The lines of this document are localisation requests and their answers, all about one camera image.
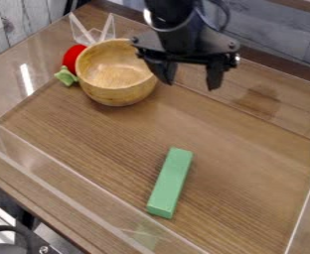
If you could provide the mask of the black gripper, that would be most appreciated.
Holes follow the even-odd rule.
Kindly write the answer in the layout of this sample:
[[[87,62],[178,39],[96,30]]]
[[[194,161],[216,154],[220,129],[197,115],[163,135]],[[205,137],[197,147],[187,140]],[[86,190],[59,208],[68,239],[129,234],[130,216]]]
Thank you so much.
[[[240,64],[238,40],[210,28],[201,32],[147,30],[134,36],[130,43],[158,79],[169,85],[174,82],[178,64],[204,64],[208,66],[209,90],[218,89],[225,67]]]

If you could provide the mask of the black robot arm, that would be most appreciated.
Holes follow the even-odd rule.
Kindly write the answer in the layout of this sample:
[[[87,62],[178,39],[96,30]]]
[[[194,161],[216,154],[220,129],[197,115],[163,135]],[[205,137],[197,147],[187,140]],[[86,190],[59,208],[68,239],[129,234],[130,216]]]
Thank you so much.
[[[225,0],[208,0],[221,8],[225,21],[208,16],[204,0],[145,0],[150,31],[130,39],[137,55],[162,82],[173,84],[178,64],[206,67],[209,90],[222,86],[225,72],[240,63],[240,42],[225,34],[232,10]]]

